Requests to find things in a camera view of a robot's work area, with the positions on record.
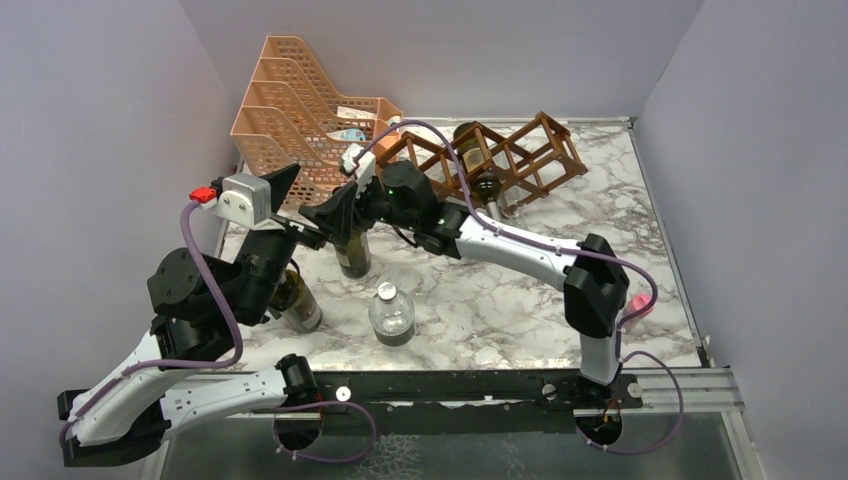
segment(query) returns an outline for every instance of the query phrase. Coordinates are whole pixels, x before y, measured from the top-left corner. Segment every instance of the dark glass bottle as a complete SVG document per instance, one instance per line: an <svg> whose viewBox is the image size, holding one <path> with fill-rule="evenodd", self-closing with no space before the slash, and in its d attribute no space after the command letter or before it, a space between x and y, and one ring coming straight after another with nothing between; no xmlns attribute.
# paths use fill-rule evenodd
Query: dark glass bottle
<svg viewBox="0 0 848 480"><path fill-rule="evenodd" d="M298 333L314 332L321 325L321 307L297 272L286 270L283 275L268 304L269 313L277 320L284 318Z"/></svg>
<svg viewBox="0 0 848 480"><path fill-rule="evenodd" d="M463 123L456 127L453 132L453 139L456 140L465 132L471 130L473 125L473 123ZM462 159L462 166L465 167L466 174L472 172L485 161L483 152L480 150L480 144L475 137L471 137L459 145L456 148L456 153ZM492 217L492 220L503 221L501 209L498 205L501 196L501 180L494 173L488 170L481 173L469 182L468 188L471 190L471 198L486 206L486 212Z"/></svg>
<svg viewBox="0 0 848 480"><path fill-rule="evenodd" d="M362 278L371 270L371 250L368 248L368 237L365 232L354 230L350 241L344 247L333 245L336 250L336 260L342 273L348 278Z"/></svg>

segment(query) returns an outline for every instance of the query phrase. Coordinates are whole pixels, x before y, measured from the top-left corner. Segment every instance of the bottle cap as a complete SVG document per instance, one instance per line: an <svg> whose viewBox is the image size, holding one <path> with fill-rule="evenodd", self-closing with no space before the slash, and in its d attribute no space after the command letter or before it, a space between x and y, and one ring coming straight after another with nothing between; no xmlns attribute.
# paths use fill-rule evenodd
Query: bottle cap
<svg viewBox="0 0 848 480"><path fill-rule="evenodd" d="M380 297L380 300L388 302L395 298L395 295L397 295L397 288L389 282L383 282L377 287L377 296Z"/></svg>

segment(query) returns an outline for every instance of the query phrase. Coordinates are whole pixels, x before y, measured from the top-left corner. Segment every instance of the floor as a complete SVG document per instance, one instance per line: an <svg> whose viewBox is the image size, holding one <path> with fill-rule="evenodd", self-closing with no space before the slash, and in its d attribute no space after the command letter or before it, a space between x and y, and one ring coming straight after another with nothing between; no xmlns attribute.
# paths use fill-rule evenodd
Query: floor
<svg viewBox="0 0 848 480"><path fill-rule="evenodd" d="M456 123L440 125L450 137ZM500 124L495 130L508 135L517 127ZM624 335L623 353L647 350L672 366L700 365L628 130L623 124L568 127L588 173L523 207L508 223L559 238L604 236L619 257L646 268L659 285L654 311ZM429 132L412 131L436 141ZM544 141L540 133L524 146ZM222 258L233 259L244 235L240 227L228 229ZM413 250L379 224L368 240L372 267L358 280L341 274L331 247L299 248L294 258L323 309L322 326L307 335L282 320L242 327L244 356L233 369L258 370L289 353L306 356L315 370L579 366L579 336L565 322L562 294L552 288L497 265ZM649 291L644 279L628 275L630 295ZM368 321L368 301L384 281L415 302L417 334L396 349L380 344ZM637 357L628 366L653 365Z"/></svg>

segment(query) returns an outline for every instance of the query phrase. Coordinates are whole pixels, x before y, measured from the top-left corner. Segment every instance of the pink object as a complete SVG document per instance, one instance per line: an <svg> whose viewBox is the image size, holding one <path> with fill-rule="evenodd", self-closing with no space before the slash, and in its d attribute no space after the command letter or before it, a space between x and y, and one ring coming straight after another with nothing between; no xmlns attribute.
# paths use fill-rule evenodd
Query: pink object
<svg viewBox="0 0 848 480"><path fill-rule="evenodd" d="M640 293L639 295L636 295L635 297L631 298L629 302L627 302L627 305L624 307L624 314L630 315L631 313L643 308L650 301L651 301L650 295ZM638 315L636 317L633 317L630 320L628 320L627 323L624 324L624 331L629 332L630 330L633 330L633 328L636 327L636 325L639 324L640 320L647 317L648 314L650 314L653 311L654 311L654 307L652 305L651 308L649 308L648 311L646 311L645 313Z"/></svg>

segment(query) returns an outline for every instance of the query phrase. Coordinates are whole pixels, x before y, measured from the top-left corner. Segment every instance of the marble surface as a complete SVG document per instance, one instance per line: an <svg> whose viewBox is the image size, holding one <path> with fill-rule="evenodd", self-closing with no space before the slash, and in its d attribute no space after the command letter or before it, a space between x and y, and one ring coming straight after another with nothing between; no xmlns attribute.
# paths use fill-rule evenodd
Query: marble surface
<svg viewBox="0 0 848 480"><path fill-rule="evenodd" d="M440 129L450 137L454 126ZM647 350L672 366L697 366L698 357L665 245L624 127L570 126L589 172L523 207L507 223L559 238L606 237L619 257L642 267L659 285L654 311L624 335L622 351ZM503 135L515 127L499 127ZM428 139L435 135L412 129ZM539 132L525 148L544 143ZM543 169L541 174L558 172ZM222 258L232 260L245 235L231 226ZM579 335L563 315L562 294L533 278L497 265L435 257L414 250L378 224L368 232L371 271L345 278L333 249L298 248L294 258L323 309L322 326L299 335L282 320L242 327L245 351L235 370L258 370L289 353L304 355L315 370L563 368L580 364ZM629 294L648 284L628 271ZM416 336L389 349L374 337L368 302L377 285L391 281L410 294ZM641 357L628 366L653 366Z"/></svg>

